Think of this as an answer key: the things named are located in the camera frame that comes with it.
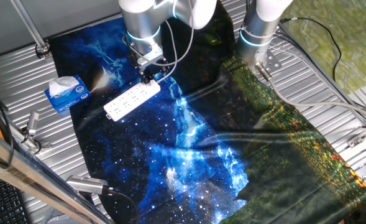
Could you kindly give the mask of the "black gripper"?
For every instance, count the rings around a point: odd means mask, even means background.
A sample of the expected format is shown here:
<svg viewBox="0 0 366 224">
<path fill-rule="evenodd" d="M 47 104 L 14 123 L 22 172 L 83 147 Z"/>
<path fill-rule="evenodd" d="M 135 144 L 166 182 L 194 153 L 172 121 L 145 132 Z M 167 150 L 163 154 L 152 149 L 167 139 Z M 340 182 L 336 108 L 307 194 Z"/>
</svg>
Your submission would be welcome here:
<svg viewBox="0 0 366 224">
<path fill-rule="evenodd" d="M 138 69 L 140 78 L 144 84 L 150 83 L 154 79 L 154 76 L 160 72 L 160 67 L 152 64 L 139 65 Z"/>
</svg>

